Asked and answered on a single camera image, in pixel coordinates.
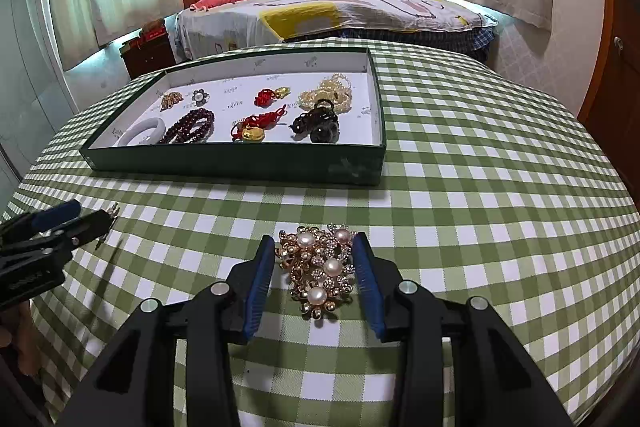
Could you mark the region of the person's left hand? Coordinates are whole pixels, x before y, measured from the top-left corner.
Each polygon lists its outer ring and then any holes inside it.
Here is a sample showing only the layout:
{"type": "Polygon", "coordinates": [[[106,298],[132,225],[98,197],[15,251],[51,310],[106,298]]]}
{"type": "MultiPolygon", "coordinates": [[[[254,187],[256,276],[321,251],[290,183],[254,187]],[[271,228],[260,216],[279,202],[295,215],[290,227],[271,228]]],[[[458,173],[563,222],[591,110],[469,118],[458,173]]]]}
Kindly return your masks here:
{"type": "Polygon", "coordinates": [[[1,347],[13,345],[17,349],[17,366],[30,377],[41,369],[36,332],[29,301],[1,312],[1,347]]]}

